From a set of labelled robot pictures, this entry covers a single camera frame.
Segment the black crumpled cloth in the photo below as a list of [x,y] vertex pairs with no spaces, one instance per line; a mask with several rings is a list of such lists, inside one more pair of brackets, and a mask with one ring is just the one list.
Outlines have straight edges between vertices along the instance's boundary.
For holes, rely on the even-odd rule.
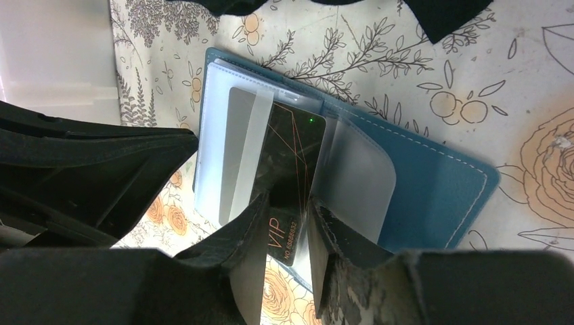
[[[256,12],[266,1],[195,1],[213,16],[247,16]],[[476,18],[491,5],[489,0],[479,1],[403,1],[408,10],[422,27],[423,32],[432,43],[438,43],[448,34],[459,29],[466,23]],[[353,12],[355,16],[364,18],[374,15],[380,10],[379,6],[386,6],[388,1],[314,1],[316,5],[345,8]]]

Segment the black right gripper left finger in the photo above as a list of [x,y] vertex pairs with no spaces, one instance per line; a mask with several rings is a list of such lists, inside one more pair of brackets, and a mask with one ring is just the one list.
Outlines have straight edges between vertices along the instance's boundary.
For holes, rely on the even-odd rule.
[[2,324],[258,324],[269,197],[170,257],[153,249],[1,254]]

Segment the blue leather card holder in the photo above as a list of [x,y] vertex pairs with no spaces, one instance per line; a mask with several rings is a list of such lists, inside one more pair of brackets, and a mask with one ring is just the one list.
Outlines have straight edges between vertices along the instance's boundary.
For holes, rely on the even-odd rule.
[[[219,225],[232,87],[267,91],[290,103],[303,98],[320,103],[313,112],[325,118],[326,130],[309,197],[390,253],[455,248],[500,182],[491,165],[211,47],[206,51],[194,204],[201,216]],[[307,206],[304,212],[296,259],[289,268],[313,290]]]

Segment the black card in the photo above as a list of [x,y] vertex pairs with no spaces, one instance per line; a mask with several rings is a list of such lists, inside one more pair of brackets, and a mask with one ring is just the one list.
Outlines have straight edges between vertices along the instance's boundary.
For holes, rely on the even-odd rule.
[[267,91],[229,90],[218,220],[235,219],[269,193],[268,253],[290,267],[303,228],[326,120],[317,100],[290,103]]

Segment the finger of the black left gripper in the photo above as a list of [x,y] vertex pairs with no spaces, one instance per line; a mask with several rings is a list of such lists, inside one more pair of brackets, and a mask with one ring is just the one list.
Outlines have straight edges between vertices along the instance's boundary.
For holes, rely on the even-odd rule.
[[1,103],[1,248],[116,244],[198,148],[188,129],[121,127]]

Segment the white plastic card box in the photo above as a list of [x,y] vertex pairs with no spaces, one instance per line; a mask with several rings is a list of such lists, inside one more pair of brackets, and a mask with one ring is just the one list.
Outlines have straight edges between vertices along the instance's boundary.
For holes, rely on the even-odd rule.
[[120,124],[108,1],[2,1],[1,101]]

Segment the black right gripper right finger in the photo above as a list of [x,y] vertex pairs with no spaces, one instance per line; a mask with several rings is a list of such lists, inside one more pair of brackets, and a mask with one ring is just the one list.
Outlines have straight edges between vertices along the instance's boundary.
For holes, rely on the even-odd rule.
[[307,205],[322,324],[572,324],[573,264],[546,251],[390,253]]

